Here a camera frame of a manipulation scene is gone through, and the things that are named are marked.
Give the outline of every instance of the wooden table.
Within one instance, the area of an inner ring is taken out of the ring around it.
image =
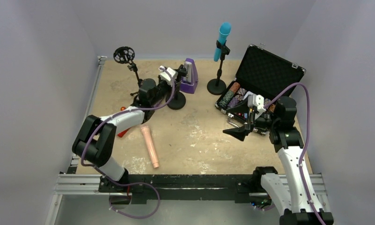
[[[229,84],[240,65],[239,60],[226,60],[222,80]],[[177,68],[182,60],[136,60],[142,79],[157,81],[158,67]],[[135,174],[250,174],[256,166],[274,166],[280,174],[284,169],[269,137],[252,133],[241,142],[222,130],[231,128],[227,116],[214,106],[219,96],[211,95],[206,84],[216,77],[219,62],[197,60],[199,84],[194,94],[184,94],[186,105],[181,110],[164,107],[147,122],[152,131],[160,167],[152,167],[139,127],[131,128],[123,138],[116,137],[112,156],[129,173]],[[105,116],[128,107],[129,95],[137,91],[135,74],[126,65],[106,61],[98,85],[92,114]],[[81,165],[77,173],[94,174]]]

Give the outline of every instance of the case lid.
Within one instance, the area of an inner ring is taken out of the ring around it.
[[[255,45],[250,45],[235,75],[246,89],[273,99],[292,83],[299,82],[305,69]],[[289,96],[294,88],[287,91]]]

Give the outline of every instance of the white wall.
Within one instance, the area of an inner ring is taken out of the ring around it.
[[[137,58],[212,58],[218,30],[232,24],[229,58],[249,44],[284,55],[315,0],[72,0],[95,50],[113,56],[130,46]]]
[[[375,0],[316,1],[286,56],[307,69],[310,162],[337,224],[375,225]]]
[[[42,225],[93,84],[67,0],[0,1],[0,224]]]

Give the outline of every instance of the microphone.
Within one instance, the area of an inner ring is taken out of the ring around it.
[[[227,39],[227,36],[230,34],[231,31],[231,24],[229,22],[222,23],[221,27],[219,28],[219,37],[218,41],[221,45],[224,45]],[[221,49],[215,49],[215,55],[213,56],[213,60],[217,62],[221,56]]]

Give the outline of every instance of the red object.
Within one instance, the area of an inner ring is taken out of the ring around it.
[[[129,128],[126,129],[125,131],[119,133],[117,136],[119,136],[119,137],[123,137],[123,136],[126,134],[126,132],[127,132],[128,130],[129,130]]]

